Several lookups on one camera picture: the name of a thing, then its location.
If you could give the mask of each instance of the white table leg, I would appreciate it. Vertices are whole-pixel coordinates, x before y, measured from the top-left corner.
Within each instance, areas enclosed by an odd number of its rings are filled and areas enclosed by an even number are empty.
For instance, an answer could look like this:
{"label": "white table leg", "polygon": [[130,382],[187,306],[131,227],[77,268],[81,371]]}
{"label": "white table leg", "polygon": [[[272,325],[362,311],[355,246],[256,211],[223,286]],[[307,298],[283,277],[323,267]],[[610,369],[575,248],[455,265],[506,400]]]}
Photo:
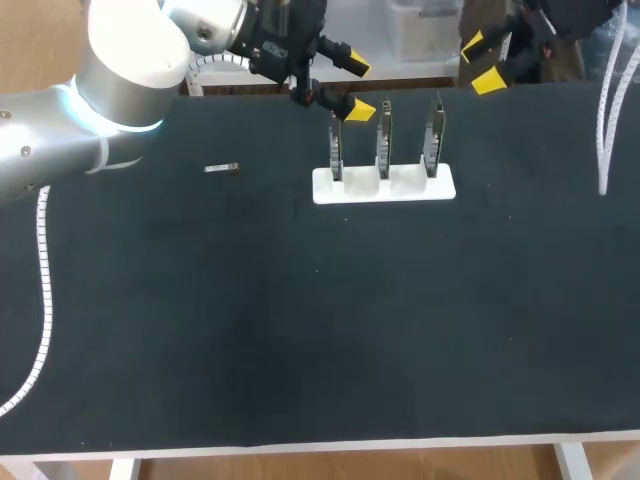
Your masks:
{"label": "white table leg", "polygon": [[593,480],[581,443],[558,443],[554,447],[563,480]]}
{"label": "white table leg", "polygon": [[78,480],[78,474],[67,462],[3,462],[2,466],[16,480]]}
{"label": "white table leg", "polygon": [[114,460],[109,480],[138,480],[140,460]]}

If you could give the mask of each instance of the plastic container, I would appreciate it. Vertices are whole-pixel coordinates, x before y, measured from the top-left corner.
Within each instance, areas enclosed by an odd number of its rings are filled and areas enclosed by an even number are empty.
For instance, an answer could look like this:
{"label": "plastic container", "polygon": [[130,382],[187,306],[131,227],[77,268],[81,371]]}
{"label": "plastic container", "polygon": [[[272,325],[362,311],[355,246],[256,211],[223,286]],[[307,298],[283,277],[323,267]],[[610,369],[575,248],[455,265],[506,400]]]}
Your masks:
{"label": "plastic container", "polygon": [[399,60],[440,60],[460,53],[460,0],[384,1],[391,46]]}
{"label": "plastic container", "polygon": [[[620,24],[620,11],[614,12],[614,18],[596,29],[588,38],[581,42],[587,79],[602,81],[607,63],[611,56],[613,40]],[[613,70],[614,80],[619,80],[627,66],[631,54],[640,42],[640,9],[637,2],[629,3],[627,25],[622,39],[618,62]],[[633,83],[640,83],[640,70],[633,76]]]}

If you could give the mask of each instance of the white cable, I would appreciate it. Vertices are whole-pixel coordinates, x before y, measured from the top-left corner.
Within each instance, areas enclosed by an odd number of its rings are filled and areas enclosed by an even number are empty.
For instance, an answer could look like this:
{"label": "white cable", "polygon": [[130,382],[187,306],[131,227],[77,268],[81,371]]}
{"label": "white cable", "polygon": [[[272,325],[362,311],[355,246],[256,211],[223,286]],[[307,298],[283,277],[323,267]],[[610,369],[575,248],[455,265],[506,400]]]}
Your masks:
{"label": "white cable", "polygon": [[622,104],[624,103],[624,97],[627,93],[627,89],[633,80],[633,75],[640,63],[640,44],[638,44],[631,55],[631,59],[627,64],[627,68],[624,69],[622,79],[616,90],[616,95],[613,97],[613,103],[611,104],[611,113],[609,114],[609,122],[607,124],[607,136],[604,142],[604,165],[602,173],[600,174],[600,195],[607,194],[607,185],[609,183],[609,166],[611,165],[611,156],[613,155],[613,144],[616,139],[616,129],[618,128],[618,120],[620,118],[620,111],[622,110]]}
{"label": "white cable", "polygon": [[47,200],[49,199],[49,187],[43,187],[38,195],[38,207],[36,210],[36,233],[38,241],[38,257],[40,259],[40,281],[42,283],[42,302],[44,306],[44,325],[40,348],[33,363],[31,373],[18,392],[0,407],[0,418],[10,412],[27,396],[33,385],[38,380],[40,372],[47,360],[51,330],[53,328],[53,296],[51,292],[51,274],[49,271],[49,254],[47,250]]}
{"label": "white cable", "polygon": [[604,121],[607,110],[607,100],[609,99],[609,87],[611,86],[611,80],[613,78],[613,70],[620,53],[620,46],[624,38],[624,29],[627,23],[627,2],[622,2],[620,5],[620,24],[618,25],[618,32],[613,42],[613,48],[611,49],[611,55],[609,56],[609,63],[607,63],[607,69],[604,73],[604,80],[602,82],[602,90],[600,92],[600,102],[598,104],[598,120],[596,130],[596,148],[598,153],[598,168],[600,171],[600,177],[602,178],[604,167]]}
{"label": "white cable", "polygon": [[209,55],[208,57],[200,57],[195,62],[189,64],[191,72],[198,72],[204,65],[212,63],[233,63],[239,67],[249,70],[249,59],[231,53],[218,53],[217,55]]}

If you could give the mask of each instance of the small metal block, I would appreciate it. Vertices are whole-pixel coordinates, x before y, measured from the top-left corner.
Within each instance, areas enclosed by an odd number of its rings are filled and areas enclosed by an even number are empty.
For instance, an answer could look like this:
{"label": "small metal block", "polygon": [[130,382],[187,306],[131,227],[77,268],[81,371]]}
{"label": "small metal block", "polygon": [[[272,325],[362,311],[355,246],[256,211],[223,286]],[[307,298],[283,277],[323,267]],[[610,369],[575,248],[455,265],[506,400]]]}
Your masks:
{"label": "small metal block", "polygon": [[440,94],[438,94],[438,100],[433,103],[431,111],[429,112],[429,121],[427,122],[424,147],[422,149],[424,164],[427,169],[427,177],[429,178],[436,178],[438,176],[438,165],[440,164],[445,125],[446,116],[444,107],[442,106]]}
{"label": "small metal block", "polygon": [[329,165],[333,174],[334,182],[342,181],[342,171],[344,161],[342,158],[342,122],[331,112],[331,123],[329,124],[329,148],[331,158]]}
{"label": "small metal block", "polygon": [[389,179],[389,169],[391,167],[391,144],[393,135],[393,116],[391,112],[391,102],[382,102],[382,113],[378,124],[378,144],[376,155],[378,157],[378,169],[380,179]]}
{"label": "small metal block", "polygon": [[229,163],[227,165],[212,165],[204,168],[204,173],[238,173],[240,171],[239,163]]}

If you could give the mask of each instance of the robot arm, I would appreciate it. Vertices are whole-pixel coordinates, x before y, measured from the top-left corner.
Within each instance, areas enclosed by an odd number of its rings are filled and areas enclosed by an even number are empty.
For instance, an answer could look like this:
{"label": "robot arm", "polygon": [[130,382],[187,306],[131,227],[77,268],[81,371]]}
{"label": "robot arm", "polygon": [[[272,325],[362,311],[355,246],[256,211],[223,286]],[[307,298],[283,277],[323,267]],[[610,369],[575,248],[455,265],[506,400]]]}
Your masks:
{"label": "robot arm", "polygon": [[320,36],[326,0],[92,0],[83,62],[67,85],[0,96],[0,204],[73,174],[121,168],[155,138],[184,80],[191,50],[229,50],[292,99],[344,120],[375,110],[309,77],[317,52],[363,76],[346,44]]}

